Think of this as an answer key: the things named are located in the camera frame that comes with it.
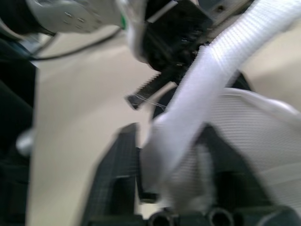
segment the thin wire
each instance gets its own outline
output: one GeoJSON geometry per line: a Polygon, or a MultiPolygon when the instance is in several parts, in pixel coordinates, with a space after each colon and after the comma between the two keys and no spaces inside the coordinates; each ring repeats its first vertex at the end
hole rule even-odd
{"type": "Polygon", "coordinates": [[[55,60],[55,59],[60,59],[60,58],[64,58],[64,57],[68,57],[71,56],[73,54],[77,54],[79,52],[82,52],[86,49],[92,48],[92,47],[96,47],[99,45],[104,44],[105,42],[115,38],[120,32],[122,31],[121,28],[119,28],[118,30],[116,30],[115,32],[113,32],[111,35],[109,35],[108,37],[105,37],[104,39],[101,39],[99,41],[93,42],[89,45],[86,45],[84,47],[81,47],[79,49],[67,52],[67,53],[62,53],[62,54],[58,54],[58,55],[54,55],[54,56],[48,56],[48,57],[35,57],[35,56],[28,56],[28,57],[24,57],[24,58],[0,58],[0,62],[12,62],[12,61],[44,61],[44,60],[55,60]]]}
{"type": "Polygon", "coordinates": [[[147,99],[147,98],[145,98],[145,97],[143,97],[143,96],[141,96],[141,95],[139,95],[139,94],[135,94],[135,96],[136,96],[138,99],[140,99],[140,100],[143,100],[143,101],[145,101],[145,102],[150,103],[151,105],[155,105],[155,106],[160,107],[163,111],[165,111],[165,109],[166,109],[166,106],[165,106],[165,105],[161,105],[161,104],[159,104],[159,103],[157,103],[157,102],[153,102],[153,101],[151,101],[151,100],[149,100],[149,99],[147,99]]]}

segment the black plastic part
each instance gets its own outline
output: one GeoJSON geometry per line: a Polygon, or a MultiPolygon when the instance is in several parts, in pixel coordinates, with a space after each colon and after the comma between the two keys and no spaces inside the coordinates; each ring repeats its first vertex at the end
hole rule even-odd
{"type": "Polygon", "coordinates": [[[136,124],[124,127],[98,165],[82,226],[106,215],[133,215],[137,174],[136,124]]]}
{"type": "Polygon", "coordinates": [[[18,34],[53,34],[35,19],[26,0],[1,0],[0,18],[7,27],[18,34]]]}
{"type": "Polygon", "coordinates": [[[159,72],[171,65],[190,65],[195,57],[193,52],[212,24],[190,0],[179,0],[157,21],[146,26],[143,56],[159,72]]]}
{"type": "Polygon", "coordinates": [[[198,4],[204,10],[210,10],[218,3],[221,3],[222,0],[198,0],[198,4]]]}
{"type": "Polygon", "coordinates": [[[137,190],[138,190],[138,196],[139,200],[144,203],[155,203],[158,199],[158,196],[153,193],[147,193],[143,190],[142,187],[142,176],[141,176],[141,165],[140,165],[140,148],[137,148],[138,156],[137,156],[137,165],[138,165],[138,171],[137,171],[137,190]]]}
{"type": "MultiPolygon", "coordinates": [[[[149,1],[156,10],[169,1],[149,1]]],[[[154,23],[146,26],[143,38],[143,55],[148,64],[161,72],[127,101],[138,109],[170,81],[179,84],[204,43],[212,20],[190,0],[180,0],[154,23]]]]}
{"type": "Polygon", "coordinates": [[[148,0],[145,10],[145,21],[148,20],[152,15],[157,13],[171,0],[148,0]]]}
{"type": "Polygon", "coordinates": [[[209,221],[198,212],[180,215],[178,222],[181,226],[210,226],[209,221]]]}
{"type": "Polygon", "coordinates": [[[102,216],[92,218],[89,226],[145,226],[142,216],[102,216]]]}
{"type": "Polygon", "coordinates": [[[234,221],[237,226],[301,226],[298,214],[287,206],[238,209],[234,221]]]}
{"type": "Polygon", "coordinates": [[[227,144],[212,126],[204,128],[197,143],[205,145],[211,155],[219,207],[233,211],[273,205],[247,160],[227,144]]]}
{"type": "Polygon", "coordinates": [[[127,96],[126,100],[135,110],[137,110],[146,100],[166,84],[171,81],[177,81],[177,79],[182,79],[185,72],[186,68],[183,67],[168,67],[161,74],[158,74],[151,81],[140,87],[134,94],[127,96]]]}

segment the black object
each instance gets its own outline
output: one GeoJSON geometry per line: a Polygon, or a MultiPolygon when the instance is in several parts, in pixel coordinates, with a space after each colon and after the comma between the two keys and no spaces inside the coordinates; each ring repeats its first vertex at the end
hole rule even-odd
{"type": "Polygon", "coordinates": [[[171,0],[148,0],[145,10],[145,21],[147,21],[152,15],[157,13],[171,0]]]}
{"type": "Polygon", "coordinates": [[[7,27],[17,34],[53,34],[35,19],[26,0],[1,0],[0,18],[7,27]]]}
{"type": "Polygon", "coordinates": [[[204,10],[210,10],[221,2],[223,2],[223,0],[198,0],[199,6],[204,10]]]}
{"type": "MultiPolygon", "coordinates": [[[[13,43],[0,39],[0,56],[22,58],[13,43]]],[[[1,63],[0,73],[0,224],[25,225],[29,160],[15,147],[32,126],[36,67],[28,61],[1,63]]]]}
{"type": "Polygon", "coordinates": [[[124,127],[96,169],[81,225],[106,215],[133,215],[137,174],[136,125],[124,127]]]}
{"type": "MultiPolygon", "coordinates": [[[[150,3],[153,3],[152,9],[158,9],[166,1],[162,5],[154,0],[150,3]]],[[[205,43],[207,30],[212,24],[212,20],[191,1],[179,0],[157,21],[146,25],[143,56],[160,74],[127,97],[134,109],[168,82],[180,83],[197,56],[199,46],[205,43]]]]}
{"type": "Polygon", "coordinates": [[[216,207],[206,215],[172,209],[149,219],[135,215],[135,184],[141,186],[141,180],[135,180],[140,174],[135,133],[135,124],[124,127],[99,164],[81,226],[301,226],[294,210],[271,202],[248,162],[210,125],[197,142],[208,147],[213,159],[216,207]],[[226,174],[233,178],[221,186],[229,179],[226,174]]]}

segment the gray metal part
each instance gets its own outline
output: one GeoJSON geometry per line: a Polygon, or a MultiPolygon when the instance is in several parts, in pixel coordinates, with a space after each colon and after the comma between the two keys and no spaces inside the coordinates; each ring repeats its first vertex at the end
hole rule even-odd
{"type": "Polygon", "coordinates": [[[89,33],[121,25],[115,0],[26,0],[37,21],[51,32],[89,33]]]}
{"type": "Polygon", "coordinates": [[[32,154],[34,142],[34,130],[29,129],[23,132],[16,141],[16,149],[20,155],[24,157],[30,157],[32,154]]]}

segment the screw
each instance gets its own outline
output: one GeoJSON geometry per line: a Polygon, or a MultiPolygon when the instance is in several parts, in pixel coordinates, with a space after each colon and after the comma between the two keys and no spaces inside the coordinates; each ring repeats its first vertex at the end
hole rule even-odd
{"type": "Polygon", "coordinates": [[[65,15],[68,16],[68,17],[70,17],[70,18],[73,18],[73,16],[70,13],[68,13],[68,12],[65,12],[65,15]]]}
{"type": "Polygon", "coordinates": [[[225,7],[223,5],[219,5],[217,8],[216,8],[216,12],[218,13],[221,13],[222,11],[225,10],[225,7]]]}
{"type": "Polygon", "coordinates": [[[77,19],[82,23],[86,22],[83,18],[77,18],[77,19]]]}

